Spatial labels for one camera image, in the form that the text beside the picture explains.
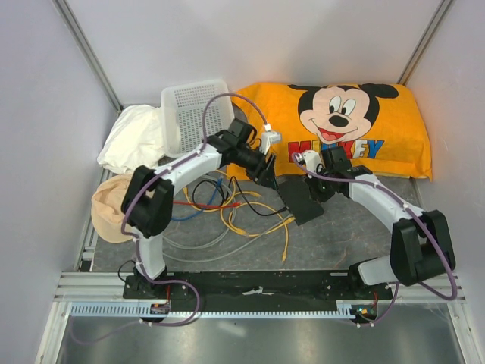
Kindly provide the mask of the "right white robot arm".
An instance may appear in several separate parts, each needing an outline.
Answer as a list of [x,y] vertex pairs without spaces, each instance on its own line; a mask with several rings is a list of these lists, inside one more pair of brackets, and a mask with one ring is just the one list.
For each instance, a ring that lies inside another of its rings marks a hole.
[[318,153],[303,152],[298,166],[305,169],[314,199],[325,202],[340,193],[365,207],[391,233],[390,253],[354,265],[348,292],[365,298],[374,285],[399,282],[407,287],[441,274],[453,273],[456,262],[446,216],[425,211],[385,187],[363,165],[354,166],[342,147]]

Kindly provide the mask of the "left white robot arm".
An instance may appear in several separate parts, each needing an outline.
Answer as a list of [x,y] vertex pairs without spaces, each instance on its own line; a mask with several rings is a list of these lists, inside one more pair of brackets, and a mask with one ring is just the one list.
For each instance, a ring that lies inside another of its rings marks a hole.
[[226,130],[208,136],[193,151],[156,169],[142,165],[134,172],[121,203],[124,214],[121,232],[136,243],[136,268],[143,275],[140,290],[158,298],[166,290],[162,275],[166,269],[163,242],[153,239],[172,219],[174,196],[187,185],[219,168],[236,165],[257,184],[276,189],[272,145],[282,140],[281,133],[265,126],[260,146],[251,148],[249,138],[255,128],[235,119]]

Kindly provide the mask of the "black network switch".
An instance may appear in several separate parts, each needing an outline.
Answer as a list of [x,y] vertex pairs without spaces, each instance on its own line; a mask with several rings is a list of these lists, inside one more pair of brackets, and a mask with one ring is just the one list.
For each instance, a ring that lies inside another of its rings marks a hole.
[[310,189],[303,179],[285,180],[278,193],[298,226],[319,218],[324,208],[311,197]]

